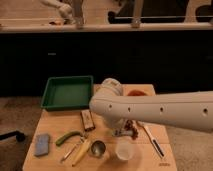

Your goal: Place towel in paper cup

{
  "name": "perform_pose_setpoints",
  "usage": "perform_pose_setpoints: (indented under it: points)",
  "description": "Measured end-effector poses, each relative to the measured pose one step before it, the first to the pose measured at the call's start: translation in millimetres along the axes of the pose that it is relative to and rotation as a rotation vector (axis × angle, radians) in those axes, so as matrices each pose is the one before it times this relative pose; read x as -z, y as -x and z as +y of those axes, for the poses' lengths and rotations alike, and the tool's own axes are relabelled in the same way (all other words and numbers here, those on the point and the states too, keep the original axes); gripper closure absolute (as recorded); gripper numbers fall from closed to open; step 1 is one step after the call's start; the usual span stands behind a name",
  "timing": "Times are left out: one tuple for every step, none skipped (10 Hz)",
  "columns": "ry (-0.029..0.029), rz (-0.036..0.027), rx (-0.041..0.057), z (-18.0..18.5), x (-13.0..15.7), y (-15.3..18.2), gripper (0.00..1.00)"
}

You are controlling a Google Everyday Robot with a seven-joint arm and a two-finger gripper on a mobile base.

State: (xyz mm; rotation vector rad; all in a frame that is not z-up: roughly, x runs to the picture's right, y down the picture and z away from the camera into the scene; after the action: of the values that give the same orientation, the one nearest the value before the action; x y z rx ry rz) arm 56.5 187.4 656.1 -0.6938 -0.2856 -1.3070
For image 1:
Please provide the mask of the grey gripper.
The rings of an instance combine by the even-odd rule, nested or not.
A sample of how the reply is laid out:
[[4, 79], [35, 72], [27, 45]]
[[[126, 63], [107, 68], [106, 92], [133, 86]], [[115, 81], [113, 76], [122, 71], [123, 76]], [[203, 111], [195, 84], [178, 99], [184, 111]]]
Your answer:
[[112, 135], [114, 137], [132, 136], [133, 131], [131, 127], [132, 127], [132, 122], [130, 120], [124, 120], [118, 128], [115, 128], [112, 130]]

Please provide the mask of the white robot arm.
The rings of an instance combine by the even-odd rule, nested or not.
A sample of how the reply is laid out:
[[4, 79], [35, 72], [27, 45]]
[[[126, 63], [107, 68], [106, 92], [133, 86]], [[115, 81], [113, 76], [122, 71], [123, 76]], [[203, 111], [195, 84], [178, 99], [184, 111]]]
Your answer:
[[89, 109], [115, 126], [120, 119], [213, 133], [213, 91], [125, 96], [116, 79], [105, 79]]

